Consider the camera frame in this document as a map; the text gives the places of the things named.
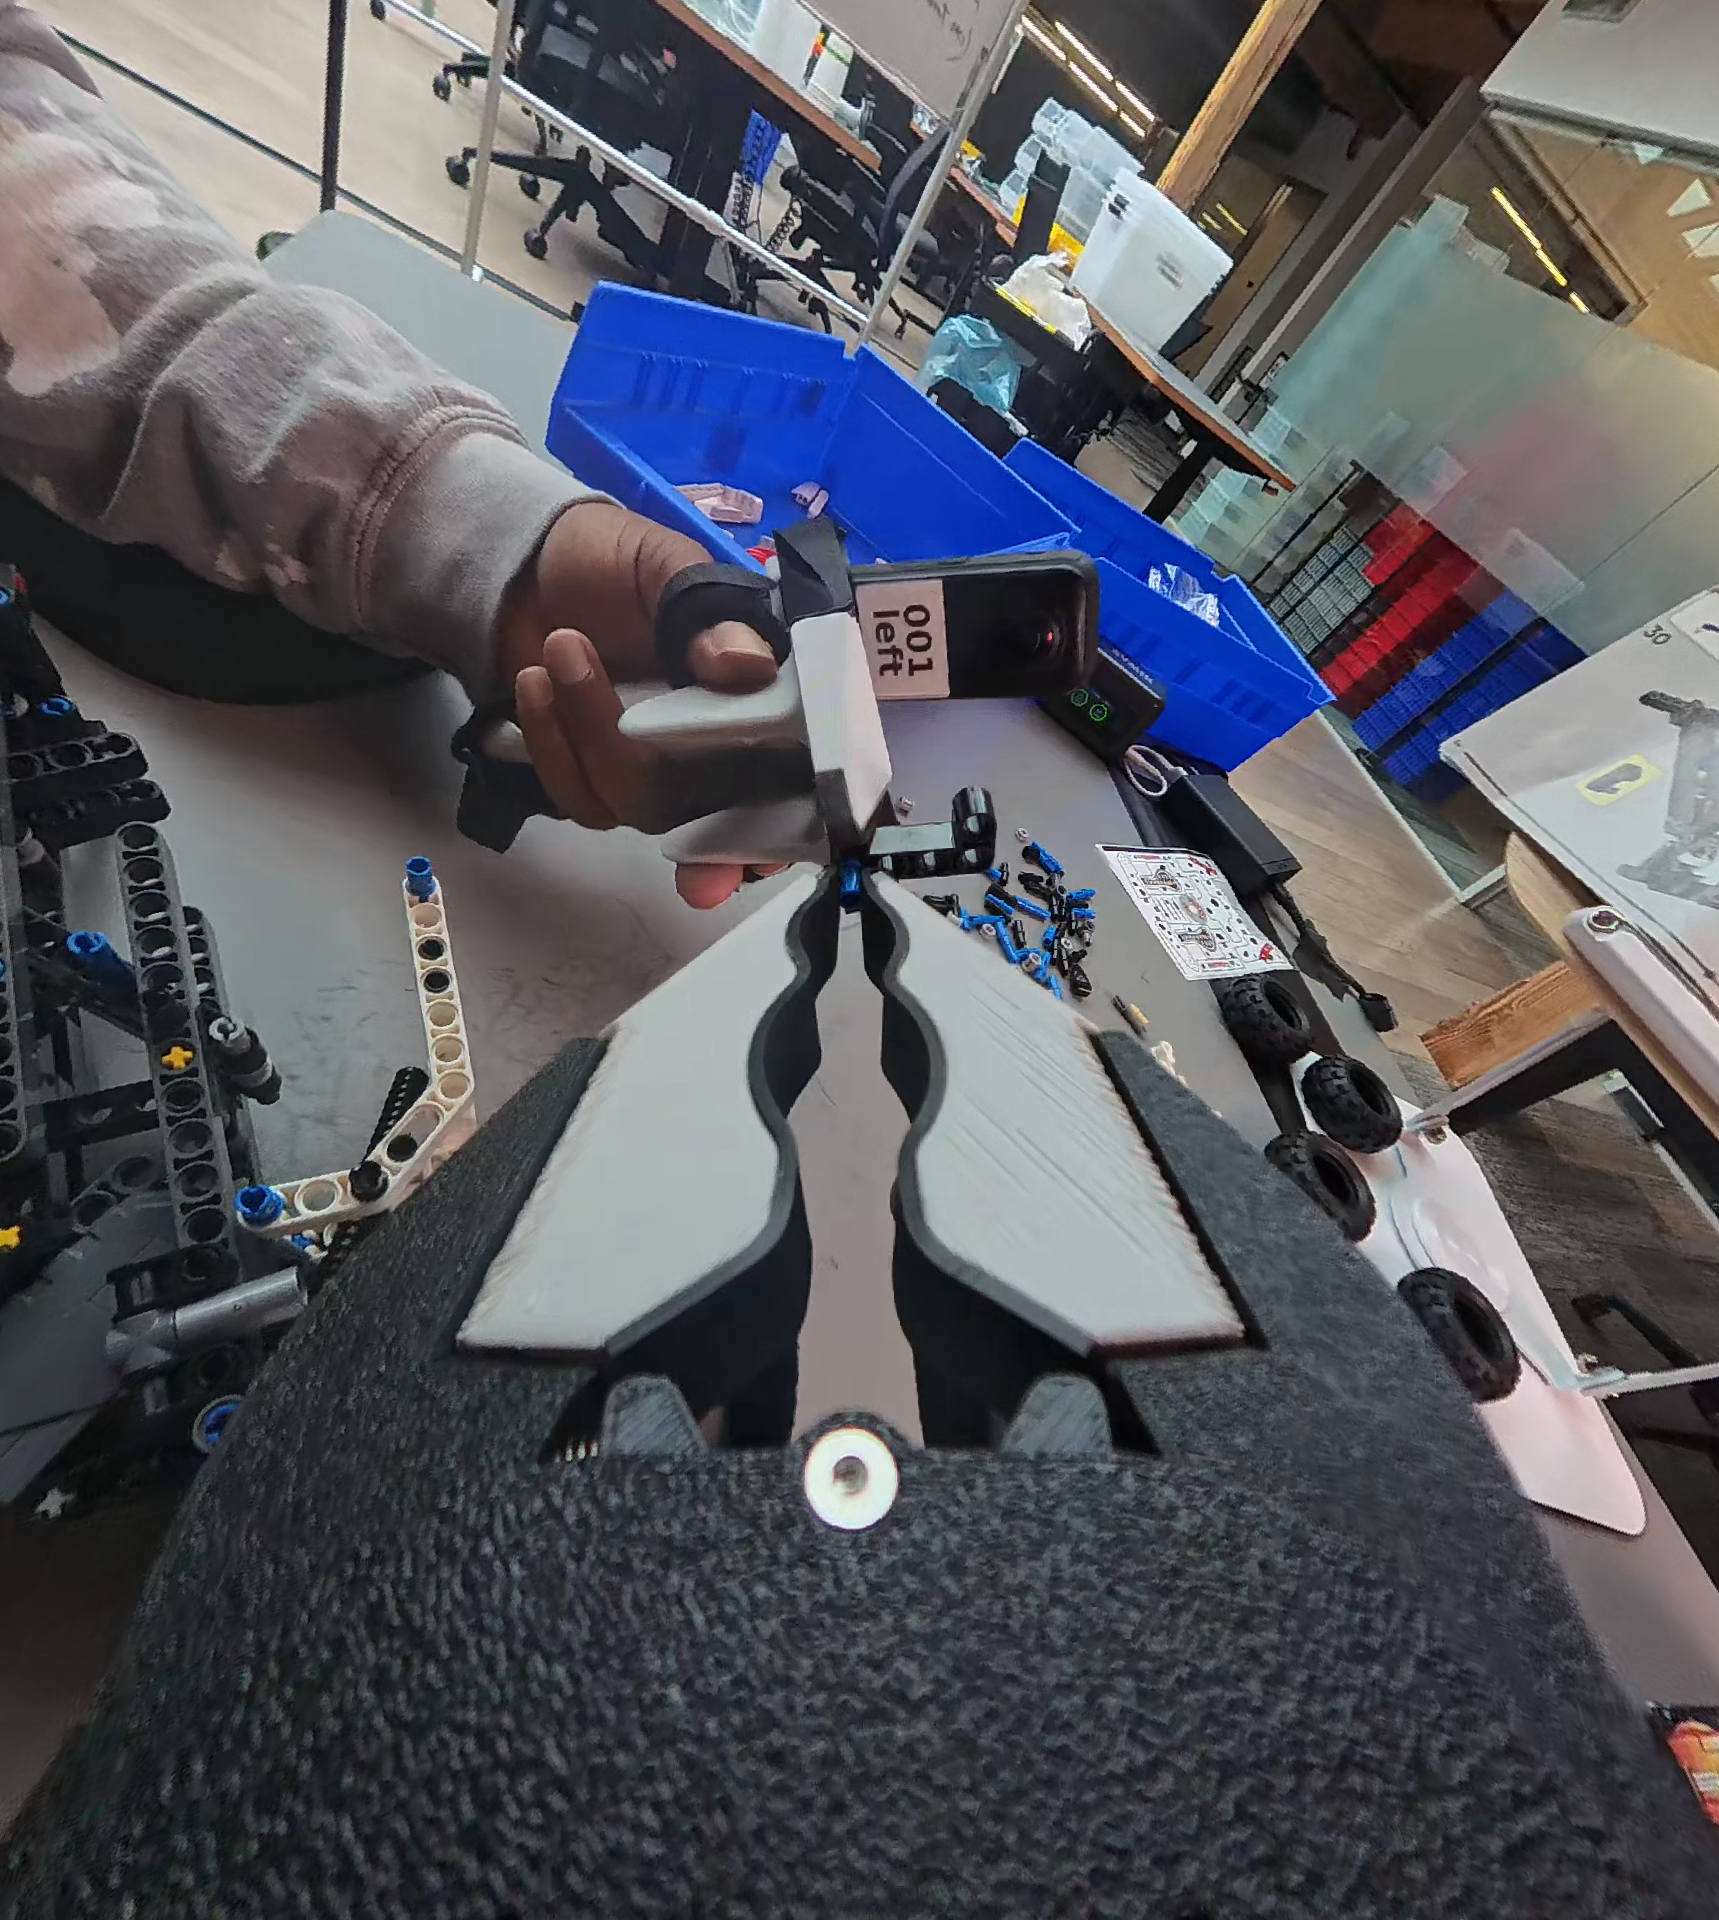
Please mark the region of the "pile of small toy connectors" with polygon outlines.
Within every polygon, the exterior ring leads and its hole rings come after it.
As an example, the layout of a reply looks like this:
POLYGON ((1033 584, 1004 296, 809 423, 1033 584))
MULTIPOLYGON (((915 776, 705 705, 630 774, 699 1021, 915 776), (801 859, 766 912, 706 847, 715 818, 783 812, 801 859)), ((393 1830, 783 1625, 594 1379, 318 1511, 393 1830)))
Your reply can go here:
POLYGON ((1086 1002, 1096 993, 1086 970, 1099 927, 1096 891, 1075 887, 1040 839, 1018 831, 1011 857, 991 861, 976 896, 926 901, 1051 996, 1086 1002))

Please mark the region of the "white sticker sheet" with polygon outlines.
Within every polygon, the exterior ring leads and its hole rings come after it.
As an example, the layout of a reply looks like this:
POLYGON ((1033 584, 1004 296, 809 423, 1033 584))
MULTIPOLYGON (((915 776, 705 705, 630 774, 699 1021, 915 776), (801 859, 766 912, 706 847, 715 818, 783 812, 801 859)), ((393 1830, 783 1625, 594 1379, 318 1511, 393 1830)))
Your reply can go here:
POLYGON ((1295 970, 1280 936, 1253 924, 1209 857, 1115 845, 1096 849, 1185 978, 1223 982, 1295 970))

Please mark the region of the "long wooden background table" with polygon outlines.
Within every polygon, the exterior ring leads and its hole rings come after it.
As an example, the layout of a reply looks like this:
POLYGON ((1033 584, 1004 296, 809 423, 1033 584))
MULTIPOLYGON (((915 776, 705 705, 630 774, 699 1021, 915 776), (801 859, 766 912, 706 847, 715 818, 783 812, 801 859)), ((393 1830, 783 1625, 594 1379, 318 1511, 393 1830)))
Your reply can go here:
POLYGON ((840 317, 847 327, 877 337, 885 322, 900 315, 896 292, 910 280, 910 269, 940 264, 937 254, 923 254, 929 228, 919 228, 915 214, 929 219, 947 199, 958 199, 974 224, 976 249, 958 257, 946 315, 974 311, 998 323, 1018 351, 1018 362, 1038 367, 1038 372, 1018 381, 1018 400, 1040 400, 1040 409, 1025 415, 1025 423, 1042 428, 1040 444, 1048 452, 1075 458, 1113 400, 1159 398, 1181 415, 1190 450, 1177 457, 1175 467, 1159 484, 1157 503, 1148 508, 1151 517, 1171 514, 1209 466, 1226 466, 1230 472, 1257 478, 1268 494, 1295 485, 1285 467, 1257 447, 1253 430, 1230 415, 1230 404, 1210 400, 1196 379, 1187 379, 1154 350, 1130 344, 1103 315, 1091 315, 1086 345, 1075 350, 1066 337, 1048 332, 1022 304, 1009 300, 995 286, 995 277, 1009 265, 1001 250, 1005 228, 998 209, 986 206, 958 168, 940 175, 940 163, 933 166, 919 197, 910 228, 873 304, 858 304, 850 292, 850 280, 837 273, 829 277, 829 293, 797 269, 795 254, 778 254, 772 245, 733 228, 729 218, 730 181, 744 157, 748 116, 763 116, 789 136, 805 163, 835 157, 847 172, 847 183, 863 179, 887 183, 894 168, 875 163, 867 140, 850 136, 809 94, 778 79, 773 70, 759 66, 699 14, 682 3, 655 3, 655 15, 659 28, 649 31, 649 43, 676 52, 672 85, 682 90, 680 108, 666 108, 662 125, 662 136, 682 137, 672 181, 664 191, 670 214, 655 254, 655 277, 670 293, 713 307, 753 309, 754 293, 733 293, 706 273, 709 250, 715 245, 733 245, 745 260, 748 280, 789 281, 809 309, 823 311, 825 327, 840 317))

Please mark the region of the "black power bank with display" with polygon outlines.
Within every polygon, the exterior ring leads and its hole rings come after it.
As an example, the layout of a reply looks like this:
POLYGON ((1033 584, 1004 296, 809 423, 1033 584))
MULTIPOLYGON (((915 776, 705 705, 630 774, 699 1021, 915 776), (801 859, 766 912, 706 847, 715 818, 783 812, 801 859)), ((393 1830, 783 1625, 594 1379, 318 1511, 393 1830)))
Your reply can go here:
POLYGON ((1165 688, 1109 652, 1102 652, 1086 684, 1038 701, 1038 709, 1076 738, 1096 759, 1124 763, 1165 709, 1165 688))

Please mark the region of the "black rubber toy tire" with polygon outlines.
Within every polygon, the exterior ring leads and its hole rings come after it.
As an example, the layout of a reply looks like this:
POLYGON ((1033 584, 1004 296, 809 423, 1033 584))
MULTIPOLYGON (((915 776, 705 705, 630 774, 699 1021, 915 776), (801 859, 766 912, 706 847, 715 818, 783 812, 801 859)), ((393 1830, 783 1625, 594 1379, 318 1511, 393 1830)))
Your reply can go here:
POLYGON ((1373 1237, 1373 1191, 1339 1143, 1324 1135, 1292 1132, 1268 1140, 1263 1159, 1306 1193, 1350 1241, 1373 1237))
POLYGON ((1517 1343, 1478 1284, 1421 1265, 1399 1280, 1399 1298, 1474 1404, 1500 1404, 1517 1391, 1517 1343))
POLYGON ((1297 1093, 1317 1135, 1355 1155, 1399 1148, 1403 1111, 1373 1067, 1352 1055, 1317 1055, 1297 1067, 1297 1093))
POLYGON ((1253 1072, 1288 1070, 1316 1052, 1317 1029, 1285 972, 1248 972, 1210 987, 1218 1016, 1253 1072))

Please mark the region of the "white plastic storage box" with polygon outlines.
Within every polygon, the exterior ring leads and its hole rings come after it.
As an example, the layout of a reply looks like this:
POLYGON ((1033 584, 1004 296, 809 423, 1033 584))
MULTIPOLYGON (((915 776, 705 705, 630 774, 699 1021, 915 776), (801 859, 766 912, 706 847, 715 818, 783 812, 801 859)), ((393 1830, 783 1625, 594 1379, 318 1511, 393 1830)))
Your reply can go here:
POLYGON ((1185 209, 1157 183, 1120 172, 1071 269, 1071 292, 1120 332, 1154 344, 1187 323, 1226 277, 1230 254, 1185 209))

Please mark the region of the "wooden table with black legs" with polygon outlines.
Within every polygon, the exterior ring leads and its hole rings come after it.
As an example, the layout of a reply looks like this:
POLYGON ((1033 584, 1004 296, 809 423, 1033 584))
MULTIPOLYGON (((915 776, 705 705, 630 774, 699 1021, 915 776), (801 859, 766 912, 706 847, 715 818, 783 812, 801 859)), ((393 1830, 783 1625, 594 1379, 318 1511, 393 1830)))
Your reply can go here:
POLYGON ((1443 1087, 1465 1093, 1529 1067, 1615 1026, 1588 972, 1551 964, 1510 987, 1421 1032, 1421 1050, 1443 1087))

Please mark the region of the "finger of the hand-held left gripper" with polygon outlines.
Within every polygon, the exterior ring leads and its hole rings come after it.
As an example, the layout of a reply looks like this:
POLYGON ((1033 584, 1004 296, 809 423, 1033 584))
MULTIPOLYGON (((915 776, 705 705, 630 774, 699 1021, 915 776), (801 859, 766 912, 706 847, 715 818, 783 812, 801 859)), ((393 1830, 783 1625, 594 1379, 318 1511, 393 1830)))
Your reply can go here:
POLYGON ((829 859, 857 859, 894 814, 894 759, 853 613, 791 624, 791 668, 829 859))
POLYGON ((662 852, 682 870, 833 867, 829 829, 812 790, 709 812, 670 829, 662 852))

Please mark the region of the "heap of white red bricks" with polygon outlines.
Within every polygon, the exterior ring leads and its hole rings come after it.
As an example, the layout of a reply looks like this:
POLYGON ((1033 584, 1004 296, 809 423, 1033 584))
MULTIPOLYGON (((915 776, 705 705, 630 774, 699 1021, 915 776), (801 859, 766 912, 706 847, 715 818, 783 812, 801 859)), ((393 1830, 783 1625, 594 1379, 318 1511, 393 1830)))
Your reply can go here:
POLYGON ((791 485, 773 508, 767 508, 766 496, 729 484, 686 484, 676 494, 706 524, 745 534, 745 558, 763 567, 767 579, 778 579, 778 530, 829 514, 829 490, 820 484, 791 485))

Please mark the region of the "blue plastic bag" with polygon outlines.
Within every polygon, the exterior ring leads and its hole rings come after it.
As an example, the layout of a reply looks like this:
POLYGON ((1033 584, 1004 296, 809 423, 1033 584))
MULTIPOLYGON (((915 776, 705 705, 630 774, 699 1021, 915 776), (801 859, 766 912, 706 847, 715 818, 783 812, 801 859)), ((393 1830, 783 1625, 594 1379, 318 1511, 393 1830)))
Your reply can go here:
POLYGON ((941 385, 1009 415, 1025 367, 1011 344, 978 315, 946 317, 923 351, 915 385, 937 398, 941 385))

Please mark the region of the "black power adapter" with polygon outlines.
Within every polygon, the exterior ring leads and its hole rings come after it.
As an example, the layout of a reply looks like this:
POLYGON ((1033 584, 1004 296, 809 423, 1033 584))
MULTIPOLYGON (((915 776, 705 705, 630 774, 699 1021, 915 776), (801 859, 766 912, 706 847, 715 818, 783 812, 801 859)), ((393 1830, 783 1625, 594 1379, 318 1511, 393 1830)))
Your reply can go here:
POLYGON ((1171 845, 1206 857, 1233 896, 1260 896, 1301 875, 1297 852, 1244 804, 1223 774, 1175 774, 1154 799, 1171 845))

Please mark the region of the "red blue drawer cabinet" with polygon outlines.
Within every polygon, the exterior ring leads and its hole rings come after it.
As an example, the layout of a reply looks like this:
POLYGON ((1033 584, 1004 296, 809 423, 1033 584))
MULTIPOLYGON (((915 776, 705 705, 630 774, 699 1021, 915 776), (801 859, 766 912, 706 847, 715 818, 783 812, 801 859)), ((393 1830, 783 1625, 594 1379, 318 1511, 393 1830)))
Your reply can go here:
POLYGON ((1584 659, 1366 475, 1306 508, 1248 584, 1327 684, 1366 772, 1421 804, 1465 790, 1446 740, 1584 659))

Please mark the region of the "instruction booklet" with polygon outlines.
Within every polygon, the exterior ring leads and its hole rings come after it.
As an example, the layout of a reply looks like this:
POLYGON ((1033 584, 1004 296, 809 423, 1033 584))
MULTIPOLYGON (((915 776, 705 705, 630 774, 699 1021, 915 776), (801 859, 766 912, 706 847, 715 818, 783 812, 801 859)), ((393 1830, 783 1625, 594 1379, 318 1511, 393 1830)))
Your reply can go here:
POLYGON ((1719 588, 1446 738, 1443 759, 1719 1013, 1719 588))

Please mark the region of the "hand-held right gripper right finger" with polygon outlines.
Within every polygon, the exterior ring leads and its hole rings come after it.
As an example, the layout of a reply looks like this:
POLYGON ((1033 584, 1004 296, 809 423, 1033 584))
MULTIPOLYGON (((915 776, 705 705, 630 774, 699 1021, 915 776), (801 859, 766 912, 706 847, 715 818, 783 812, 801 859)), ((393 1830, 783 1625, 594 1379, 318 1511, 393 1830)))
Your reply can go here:
POLYGON ((903 1104, 894 1293, 921 1362, 1230 1350, 1243 1316, 1099 1032, 890 879, 867 879, 880 1072, 903 1104))

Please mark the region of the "person's left hand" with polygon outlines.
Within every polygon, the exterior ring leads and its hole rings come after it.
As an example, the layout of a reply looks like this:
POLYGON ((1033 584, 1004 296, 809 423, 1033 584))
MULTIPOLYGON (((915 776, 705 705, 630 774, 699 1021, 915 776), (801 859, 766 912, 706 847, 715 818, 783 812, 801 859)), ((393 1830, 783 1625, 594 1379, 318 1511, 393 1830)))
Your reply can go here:
POLYGON ((618 506, 556 517, 495 616, 495 668, 547 799, 582 829, 670 831, 726 800, 682 804, 670 763, 621 732, 630 684, 662 682, 659 601, 709 553, 618 506))

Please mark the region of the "black office chair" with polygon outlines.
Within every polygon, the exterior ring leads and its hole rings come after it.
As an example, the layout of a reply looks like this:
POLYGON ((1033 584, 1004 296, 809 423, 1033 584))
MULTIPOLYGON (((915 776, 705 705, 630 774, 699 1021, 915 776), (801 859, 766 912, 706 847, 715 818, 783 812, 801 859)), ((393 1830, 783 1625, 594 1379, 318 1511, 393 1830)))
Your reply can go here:
POLYGON ((618 172, 547 109, 594 125, 615 76, 582 3, 488 3, 468 24, 482 50, 446 50, 432 73, 446 137, 445 179, 463 197, 458 240, 473 260, 555 300, 615 264, 599 219, 618 211, 618 172))
POLYGON ((910 228, 919 197, 933 175, 946 128, 937 128, 887 183, 863 179, 850 187, 817 181, 801 163, 781 172, 789 211, 797 214, 791 240, 805 245, 797 269, 833 293, 829 277, 847 277, 858 304, 873 304, 887 280, 894 254, 910 228))

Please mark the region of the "white book stand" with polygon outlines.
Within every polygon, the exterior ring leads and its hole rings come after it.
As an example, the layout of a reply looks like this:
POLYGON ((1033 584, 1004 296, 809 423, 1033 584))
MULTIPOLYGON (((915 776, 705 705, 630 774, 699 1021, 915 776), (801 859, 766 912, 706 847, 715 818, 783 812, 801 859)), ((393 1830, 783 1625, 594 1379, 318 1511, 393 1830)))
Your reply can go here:
POLYGON ((1604 1001, 1600 1019, 1570 1021, 1517 1064, 1463 1088, 1440 1113, 1403 1104, 1401 1139, 1387 1153, 1342 1153, 1342 1166, 1373 1200, 1361 1256, 1389 1284, 1403 1284, 1416 1272, 1443 1284, 1463 1280, 1472 1331, 1502 1334, 1495 1375, 1517 1357, 1517 1383, 1479 1404, 1479 1417, 1519 1494, 1561 1516, 1635 1537, 1646 1528, 1646 1504, 1604 1404, 1623 1391, 1712 1385, 1719 1365, 1682 1365, 1656 1375, 1581 1365, 1456 1123, 1472 1123, 1479 1097, 1523 1093, 1526 1078, 1555 1067, 1561 1050, 1633 1041, 1666 1093, 1697 1097, 1712 1113, 1710 1139, 1719 1143, 1719 1019, 1613 908, 1571 912, 1562 939, 1571 944, 1581 986, 1604 1001))

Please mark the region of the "black round cushion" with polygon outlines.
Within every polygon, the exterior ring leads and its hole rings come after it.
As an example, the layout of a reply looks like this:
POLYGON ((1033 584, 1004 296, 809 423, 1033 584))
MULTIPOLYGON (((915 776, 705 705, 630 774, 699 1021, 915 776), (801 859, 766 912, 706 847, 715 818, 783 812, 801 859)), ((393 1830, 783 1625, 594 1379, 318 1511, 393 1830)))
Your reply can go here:
POLYGON ((0 478, 0 564, 30 608, 95 662, 187 701, 312 707, 432 680, 421 662, 323 634, 270 598, 192 574, 150 544, 109 544, 0 478))

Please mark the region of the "white bent brick beam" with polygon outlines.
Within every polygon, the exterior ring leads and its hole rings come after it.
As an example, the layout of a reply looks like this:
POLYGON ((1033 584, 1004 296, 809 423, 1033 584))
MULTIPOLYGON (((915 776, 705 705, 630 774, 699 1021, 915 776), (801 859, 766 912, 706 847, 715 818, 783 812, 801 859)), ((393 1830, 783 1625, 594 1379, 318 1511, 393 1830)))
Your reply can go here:
POLYGON ((271 1188, 241 1188, 234 1222, 261 1241, 331 1248, 402 1207, 476 1128, 476 1082, 458 993, 458 964, 439 879, 425 857, 402 871, 402 912, 421 1029, 421 1064, 394 1070, 368 1151, 347 1169, 271 1188))

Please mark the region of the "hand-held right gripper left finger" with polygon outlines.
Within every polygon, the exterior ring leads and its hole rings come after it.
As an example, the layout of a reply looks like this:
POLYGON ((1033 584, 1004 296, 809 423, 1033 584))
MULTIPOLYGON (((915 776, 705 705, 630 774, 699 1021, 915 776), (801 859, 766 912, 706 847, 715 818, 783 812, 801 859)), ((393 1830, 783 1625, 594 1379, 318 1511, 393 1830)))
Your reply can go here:
POLYGON ((458 1326, 468 1356, 621 1357, 745 1277, 795 1197, 837 884, 795 871, 603 1034, 594 1078, 458 1326))

